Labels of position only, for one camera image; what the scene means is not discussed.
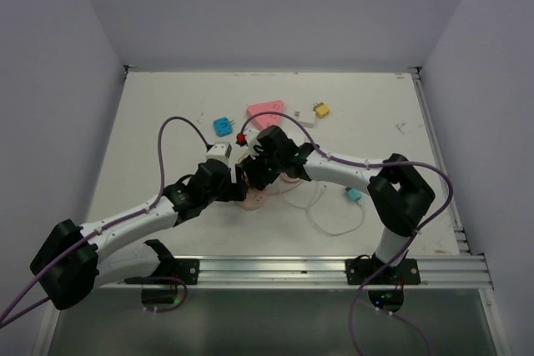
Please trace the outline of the blue plug adapter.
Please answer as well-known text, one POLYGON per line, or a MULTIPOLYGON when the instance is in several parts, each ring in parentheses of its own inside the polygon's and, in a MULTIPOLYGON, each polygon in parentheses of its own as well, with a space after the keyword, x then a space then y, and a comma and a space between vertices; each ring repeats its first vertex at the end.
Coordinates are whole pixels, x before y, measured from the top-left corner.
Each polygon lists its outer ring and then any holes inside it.
POLYGON ((219 138, 228 136, 234 131, 234 121, 227 117, 217 118, 213 121, 213 129, 219 138))

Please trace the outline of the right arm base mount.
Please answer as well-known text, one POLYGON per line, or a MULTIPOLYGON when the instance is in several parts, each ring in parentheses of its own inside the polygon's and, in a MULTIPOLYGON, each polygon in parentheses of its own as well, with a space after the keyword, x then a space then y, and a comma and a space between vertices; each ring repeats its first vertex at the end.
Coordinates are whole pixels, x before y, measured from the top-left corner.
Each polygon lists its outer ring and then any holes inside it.
MULTIPOLYGON (((375 256, 360 255, 345 260, 345 275, 349 285, 361 285, 368 277, 378 270, 383 263, 375 256)), ((413 258, 404 258, 396 266, 387 267, 370 285, 419 285, 421 276, 417 261, 413 258)))

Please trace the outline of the yellow plug adapter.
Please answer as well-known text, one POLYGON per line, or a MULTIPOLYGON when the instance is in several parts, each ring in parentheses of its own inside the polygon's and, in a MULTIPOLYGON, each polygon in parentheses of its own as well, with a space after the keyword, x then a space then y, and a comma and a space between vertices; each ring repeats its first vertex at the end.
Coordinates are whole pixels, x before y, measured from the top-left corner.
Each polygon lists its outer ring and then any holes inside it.
POLYGON ((330 108, 325 103, 315 103, 313 111, 315 116, 319 119, 325 118, 330 114, 330 108))

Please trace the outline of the teal plug adapter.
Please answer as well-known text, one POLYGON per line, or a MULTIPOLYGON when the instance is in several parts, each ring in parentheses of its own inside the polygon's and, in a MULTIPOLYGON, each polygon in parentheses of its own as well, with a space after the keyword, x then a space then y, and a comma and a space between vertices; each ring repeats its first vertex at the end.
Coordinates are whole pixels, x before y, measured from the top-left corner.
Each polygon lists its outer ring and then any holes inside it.
POLYGON ((355 188, 346 187, 345 195, 351 202, 355 203, 358 203, 362 199, 362 193, 355 188))

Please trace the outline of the pink round socket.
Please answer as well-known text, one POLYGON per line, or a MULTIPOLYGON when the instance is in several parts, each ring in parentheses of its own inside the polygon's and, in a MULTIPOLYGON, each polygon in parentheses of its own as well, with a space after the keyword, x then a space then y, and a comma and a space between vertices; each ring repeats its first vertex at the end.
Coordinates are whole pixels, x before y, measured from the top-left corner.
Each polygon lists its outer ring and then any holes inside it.
POLYGON ((265 191, 250 188, 244 201, 236 202, 236 204, 247 211, 255 211, 262 208, 268 201, 269 194, 265 191))

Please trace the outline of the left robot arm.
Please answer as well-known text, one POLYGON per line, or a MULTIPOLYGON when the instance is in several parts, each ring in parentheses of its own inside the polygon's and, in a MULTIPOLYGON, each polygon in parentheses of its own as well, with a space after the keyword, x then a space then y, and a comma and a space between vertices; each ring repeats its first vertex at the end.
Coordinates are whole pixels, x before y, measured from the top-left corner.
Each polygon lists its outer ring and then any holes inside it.
POLYGON ((246 192, 241 165, 208 159, 142 207, 80 226, 70 219, 56 224, 30 270, 58 310, 107 283, 168 282, 177 270, 174 256, 150 234, 197 218, 214 202, 242 201, 246 192))

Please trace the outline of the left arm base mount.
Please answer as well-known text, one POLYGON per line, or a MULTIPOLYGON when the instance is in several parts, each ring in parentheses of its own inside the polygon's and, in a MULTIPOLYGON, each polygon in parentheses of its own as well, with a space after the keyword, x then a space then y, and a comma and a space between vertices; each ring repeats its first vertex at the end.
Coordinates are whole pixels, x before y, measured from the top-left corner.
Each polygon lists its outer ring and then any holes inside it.
POLYGON ((149 273, 127 275, 123 280, 126 284, 197 284, 200 265, 197 258, 176 258, 158 239, 145 241, 142 250, 148 250, 149 256, 155 256, 157 263, 149 269, 149 273))

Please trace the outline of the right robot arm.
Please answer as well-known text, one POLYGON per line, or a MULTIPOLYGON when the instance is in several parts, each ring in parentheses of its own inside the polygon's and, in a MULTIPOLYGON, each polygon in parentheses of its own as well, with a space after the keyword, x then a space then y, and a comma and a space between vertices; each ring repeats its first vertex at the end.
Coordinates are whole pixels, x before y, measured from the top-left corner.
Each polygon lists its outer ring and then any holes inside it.
POLYGON ((307 141, 298 145, 276 126, 246 129, 236 136, 248 148, 243 169, 250 187, 263 189, 281 174, 308 182, 334 183, 370 197, 384 228, 371 264, 376 280, 390 283, 401 274, 409 238, 436 195, 408 160, 393 153, 385 160, 330 153, 307 141))

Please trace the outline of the white charger plug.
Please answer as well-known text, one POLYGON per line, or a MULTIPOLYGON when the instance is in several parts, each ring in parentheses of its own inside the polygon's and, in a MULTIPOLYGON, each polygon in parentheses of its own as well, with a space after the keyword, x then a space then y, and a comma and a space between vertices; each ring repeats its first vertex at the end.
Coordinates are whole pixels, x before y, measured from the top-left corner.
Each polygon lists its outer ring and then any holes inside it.
POLYGON ((294 112, 294 117, 305 128, 313 128, 316 125, 316 115, 313 110, 297 110, 294 112))

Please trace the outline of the pink triangular power strip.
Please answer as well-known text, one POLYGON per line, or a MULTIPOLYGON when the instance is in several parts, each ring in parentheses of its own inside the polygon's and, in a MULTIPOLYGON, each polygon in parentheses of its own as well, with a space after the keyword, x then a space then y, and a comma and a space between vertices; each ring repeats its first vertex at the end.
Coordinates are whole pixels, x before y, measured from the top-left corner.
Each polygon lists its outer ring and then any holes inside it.
POLYGON ((251 122, 259 130, 278 125, 281 116, 273 114, 273 112, 283 113, 284 111, 285 103, 279 99, 265 103, 251 104, 245 110, 248 117, 258 114, 258 117, 254 118, 251 122))

